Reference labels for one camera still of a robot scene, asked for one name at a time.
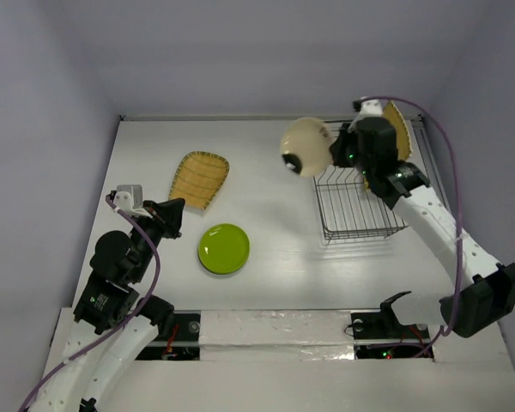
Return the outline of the large bamboo tray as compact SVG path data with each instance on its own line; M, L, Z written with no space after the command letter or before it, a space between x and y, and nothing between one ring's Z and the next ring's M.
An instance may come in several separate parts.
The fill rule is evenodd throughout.
M388 100L385 106L383 106L383 117L391 123L396 131L398 160L407 161L412 155L409 127L400 110L395 105L394 100ZM366 178L363 179L363 183L364 190L370 191Z

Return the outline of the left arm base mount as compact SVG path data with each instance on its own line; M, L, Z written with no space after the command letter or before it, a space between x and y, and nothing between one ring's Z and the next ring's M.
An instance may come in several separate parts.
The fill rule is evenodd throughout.
M161 315L158 320L143 312L134 317L126 326L130 332L135 332L137 326L154 327L160 334L148 342L136 357L137 361L198 361L200 359L199 335L201 329L200 312L171 312L169 326L158 328L165 318Z

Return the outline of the small bamboo tray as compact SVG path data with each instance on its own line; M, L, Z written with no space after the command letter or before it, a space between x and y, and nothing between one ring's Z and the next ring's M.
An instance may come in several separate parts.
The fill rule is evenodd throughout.
M229 162L224 157L191 151L178 165L168 199L183 198L187 206L206 210L224 185L229 171Z

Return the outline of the grey green plate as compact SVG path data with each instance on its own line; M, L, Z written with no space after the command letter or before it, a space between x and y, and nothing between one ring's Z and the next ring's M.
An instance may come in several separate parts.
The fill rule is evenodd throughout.
M330 146L334 141L321 119L298 118L282 135L280 154L289 171L302 178L312 178L332 163Z

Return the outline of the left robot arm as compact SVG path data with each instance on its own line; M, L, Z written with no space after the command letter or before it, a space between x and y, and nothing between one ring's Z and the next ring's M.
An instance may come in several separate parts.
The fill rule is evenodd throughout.
M98 239L63 359L30 392L23 411L102 410L142 350L172 331L173 305L151 291L140 295L133 286L151 263L161 271L158 245L180 237L185 200L143 201L117 189L106 202L132 229Z

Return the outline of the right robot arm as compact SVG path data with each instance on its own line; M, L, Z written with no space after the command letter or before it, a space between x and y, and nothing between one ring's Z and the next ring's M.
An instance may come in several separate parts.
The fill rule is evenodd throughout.
M450 277L451 294L430 294L378 315L379 329L398 336L409 324L434 324L471 337L515 307L515 264L502 264L463 229L440 201L426 174L401 157L407 135L383 116L340 127L330 147L337 167L363 174L371 192L405 220Z

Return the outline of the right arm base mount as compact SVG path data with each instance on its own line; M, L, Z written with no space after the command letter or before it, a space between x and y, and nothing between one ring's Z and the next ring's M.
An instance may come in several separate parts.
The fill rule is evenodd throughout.
M421 354L430 343L427 327L400 325L382 312L352 312L343 332L353 339L357 360L434 358L431 348Z

